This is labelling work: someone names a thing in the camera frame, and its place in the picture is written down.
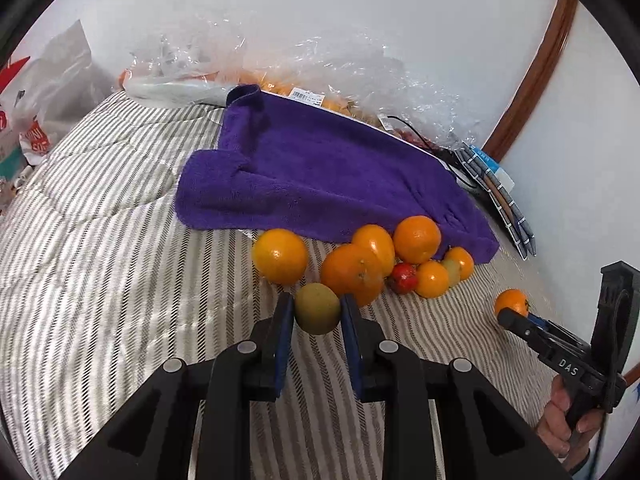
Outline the person's right hand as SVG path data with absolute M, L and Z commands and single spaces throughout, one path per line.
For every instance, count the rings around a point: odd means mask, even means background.
M 604 419 L 602 410 L 592 410 L 582 416 L 576 424 L 579 437 L 574 443 L 570 443 L 573 430 L 566 421 L 569 408 L 570 395 L 564 387 L 563 378 L 555 376 L 551 383 L 550 400 L 544 406 L 535 432 L 555 457 L 564 460 L 566 468 L 570 468 L 571 463 L 581 462 L 587 456 L 590 441 L 599 432 Z

